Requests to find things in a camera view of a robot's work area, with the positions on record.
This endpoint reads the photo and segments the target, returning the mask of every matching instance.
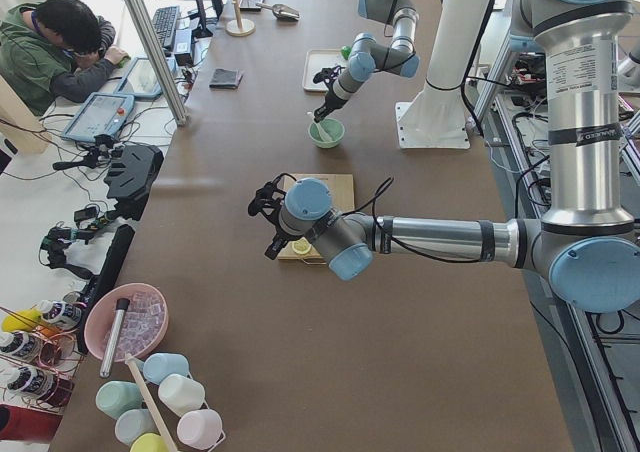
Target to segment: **white cup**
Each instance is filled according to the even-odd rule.
[[[204,387],[188,377],[171,374],[160,383],[158,397],[173,413],[182,417],[187,412],[202,407]]]
[[[158,433],[148,409],[132,409],[122,414],[116,422],[116,438],[131,447],[138,437],[146,433]]]
[[[178,439],[194,449],[211,449],[224,438],[222,418],[213,409],[192,410],[178,422]]]

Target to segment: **pink cup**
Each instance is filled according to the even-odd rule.
[[[194,449],[211,449],[224,438],[222,418],[215,410],[193,410],[184,414],[178,422],[178,439]]]

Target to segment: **tabletop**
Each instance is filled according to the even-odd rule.
[[[359,18],[357,0],[269,1],[300,22],[245,14],[255,33],[231,37],[227,7],[118,279],[165,295],[157,351],[189,359],[222,416],[219,450],[571,450],[520,272],[378,255],[342,282],[263,256],[273,230],[247,205],[280,172],[352,174],[356,204],[393,176],[379,214],[504,221],[482,140],[467,151],[397,143],[395,102],[423,87],[439,0],[414,0],[417,76],[375,74],[332,115],[346,133],[327,150],[307,136],[306,112],[323,100],[302,88],[307,51],[363,31],[385,43],[390,29]],[[209,89],[216,67],[242,70],[239,88]],[[79,368],[51,452],[125,449],[94,405],[99,366],[88,357]],[[131,380],[122,364],[112,378]]]

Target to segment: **lemon slice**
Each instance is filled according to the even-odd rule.
[[[291,248],[298,255],[306,255],[311,252],[311,244],[304,237],[296,240],[295,242],[292,242]]]

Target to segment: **wooden stand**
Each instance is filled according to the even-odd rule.
[[[236,13],[235,22],[228,22],[226,26],[227,33],[234,37],[245,37],[252,34],[256,30],[256,24],[249,19],[243,19],[240,13],[240,4],[238,0],[233,1],[233,10]]]
[[[51,134],[36,120],[7,82],[0,77],[0,118],[12,127],[0,124],[0,133],[25,154],[41,154],[49,145]]]

